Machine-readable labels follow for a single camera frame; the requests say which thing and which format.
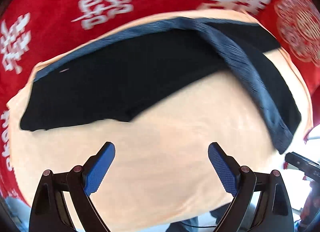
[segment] dark blue fabric strip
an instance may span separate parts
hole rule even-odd
[[[201,37],[210,43],[216,49],[219,55],[224,58],[226,64],[228,64],[233,74],[242,82],[244,87],[250,93],[251,98],[259,107],[259,110],[263,116],[273,145],[280,154],[284,153],[284,151],[290,145],[293,135],[282,120],[280,113],[273,99],[269,95],[264,83],[262,82],[257,70],[254,68],[244,51],[233,40],[221,33],[219,30],[205,24],[208,22],[232,22],[237,24],[256,25],[240,21],[210,18],[191,19],[185,17],[178,17],[169,20],[151,22],[145,25],[139,25],[95,41],[94,43],[91,43],[66,55],[59,61],[56,61],[55,63],[40,70],[36,75],[35,81],[39,80],[49,72],[68,61],[71,61],[82,55],[92,53],[109,44],[124,39],[150,33],[168,31],[171,29],[196,30],[199,32]]]

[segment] beige tablecloth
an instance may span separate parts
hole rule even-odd
[[[177,16],[256,22],[235,11],[175,12],[139,19],[106,35]],[[55,173],[69,171],[96,154],[106,141],[114,143],[116,157],[91,199],[113,232],[188,219],[230,201],[231,195],[225,192],[207,156],[208,145],[213,141],[239,164],[254,171],[270,172],[283,161],[283,155],[271,144],[256,105],[229,71],[188,85],[131,123],[108,119],[48,131],[20,130],[19,121],[35,73],[64,55],[35,66],[27,85],[8,102],[12,164],[30,204],[45,169]],[[312,126],[306,85],[285,51],[279,49],[265,55],[287,82],[301,112],[302,121],[294,136],[294,140],[301,140]]]

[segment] pant leg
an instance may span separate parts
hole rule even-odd
[[[199,225],[198,217],[194,217],[188,220],[183,220],[182,222],[192,226]],[[198,232],[198,230],[199,230],[198,228],[186,226],[179,221],[179,222],[171,223],[166,232]]]

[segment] blue textured pad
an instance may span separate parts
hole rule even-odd
[[[110,143],[86,177],[84,191],[88,197],[91,193],[94,193],[98,190],[105,174],[107,173],[107,170],[115,158],[115,155],[115,146]]]
[[[224,189],[235,197],[238,193],[236,176],[231,172],[227,163],[223,160],[213,144],[209,145],[208,156]]]

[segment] black fabric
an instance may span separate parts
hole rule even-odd
[[[260,26],[223,23],[214,27],[247,53],[294,133],[300,113],[278,70],[262,54],[278,48],[279,43]],[[107,118],[131,121],[175,91],[227,68],[196,31],[171,30],[119,41],[36,81],[20,127],[34,131]]]
[[[261,54],[261,52],[265,53],[279,48],[278,41],[260,26],[248,26],[245,28],[243,25],[234,24],[224,24],[222,26],[221,24],[209,23],[208,25],[220,30],[235,41],[247,54],[278,108],[282,120],[290,132],[294,134],[301,121],[301,114],[285,80],[274,64],[265,55]],[[286,88],[275,88],[275,84]]]

